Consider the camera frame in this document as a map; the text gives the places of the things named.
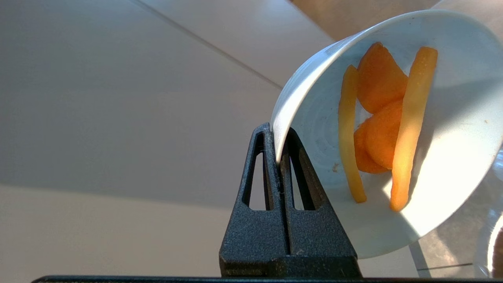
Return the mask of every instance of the white bowl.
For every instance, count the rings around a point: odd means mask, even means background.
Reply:
[[[358,66],[376,41],[406,74],[421,46],[439,52],[410,202],[400,213],[389,209],[390,173],[361,173],[368,200],[356,204],[340,165],[337,112],[343,73],[349,64]],[[355,127],[368,116],[357,106]],[[503,48],[485,26],[459,13],[401,15],[306,61],[281,92],[271,125],[277,161],[288,128],[299,134],[359,258],[382,255],[417,241],[446,220],[490,168],[503,137]]]

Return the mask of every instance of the carrot stick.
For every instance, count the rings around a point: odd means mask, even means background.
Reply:
[[[391,170],[393,185],[390,208],[394,211],[402,210],[408,202],[412,162],[435,74],[437,55],[435,49],[421,47],[410,68]]]
[[[367,196],[356,165],[353,137],[357,87],[358,71],[350,65],[344,73],[341,100],[339,100],[339,152],[351,195],[356,202],[365,202]]]

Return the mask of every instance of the carrot slice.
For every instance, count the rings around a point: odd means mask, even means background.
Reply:
[[[341,100],[339,100],[339,152],[353,199],[356,202],[365,202],[367,196],[363,190],[362,179],[356,165],[353,137],[358,77],[356,68],[349,65],[344,73]]]
[[[358,65],[358,100],[365,110],[377,113],[405,94],[407,76],[380,42],[370,46]]]
[[[368,119],[365,146],[380,166],[391,169],[402,117],[402,101],[392,102]]]
[[[421,47],[410,68],[391,171],[393,185],[390,208],[394,211],[402,210],[408,201],[412,162],[437,66],[437,56],[438,52],[435,49]]]
[[[356,165],[360,171],[371,174],[379,174],[388,171],[388,169],[377,164],[367,152],[367,146],[365,143],[368,134],[368,121],[369,119],[365,120],[365,122],[358,127],[354,134]]]

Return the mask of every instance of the bowl rim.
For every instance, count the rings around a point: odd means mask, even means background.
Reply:
[[[300,105],[304,101],[305,97],[307,96],[313,85],[318,81],[318,79],[328,69],[328,67],[330,67],[332,63],[335,62],[335,60],[337,60],[337,58],[339,58],[342,54],[344,54],[344,52],[346,52],[349,48],[353,47],[356,43],[358,43],[362,39],[366,38],[370,34],[373,34],[381,30],[384,27],[410,18],[427,17],[431,15],[452,17],[464,20],[466,22],[470,22],[474,26],[477,26],[479,29],[486,32],[489,36],[493,37],[496,40],[496,42],[499,43],[500,48],[503,49],[503,45],[501,44],[500,39],[483,23],[479,22],[475,18],[468,16],[466,14],[443,9],[420,10],[401,14],[393,18],[387,19],[385,21],[382,21],[366,30],[348,36],[342,40],[339,40],[323,48],[322,50],[315,53],[311,58],[306,60],[303,63],[303,65],[311,61],[313,58],[317,57],[321,52],[327,51],[331,47],[337,45],[338,43],[347,40],[346,43],[344,43],[340,48],[338,48],[333,54],[329,55],[315,70],[313,70],[309,75],[307,75],[303,79],[303,81],[297,85],[295,89],[289,92],[288,96],[286,97],[286,99],[282,104],[278,104],[278,102],[281,100],[281,97],[287,95],[287,93],[285,93],[284,90],[286,89],[288,84],[291,83],[291,80],[298,79],[295,77],[295,73],[297,73],[299,70],[302,69],[303,67],[302,65],[299,67],[299,69],[296,70],[296,72],[292,75],[292,77],[290,77],[288,82],[283,87],[283,90],[281,91],[278,100],[276,101],[276,105],[274,106],[273,115],[270,121],[271,131],[273,132],[274,137],[276,163],[279,164],[281,160],[281,152],[285,144],[288,129],[290,128],[293,119],[295,118],[295,115],[300,108]]]

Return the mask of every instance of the yellow carrot strip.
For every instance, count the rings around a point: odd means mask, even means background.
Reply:
[[[357,87],[358,71],[353,65],[350,65],[344,73],[341,100],[339,100],[339,153],[351,195],[356,202],[365,202],[367,196],[363,190],[362,179],[356,165],[353,137]]]
[[[421,47],[410,68],[391,170],[393,185],[390,208],[394,211],[402,210],[408,202],[412,162],[437,66],[437,55],[435,49]]]

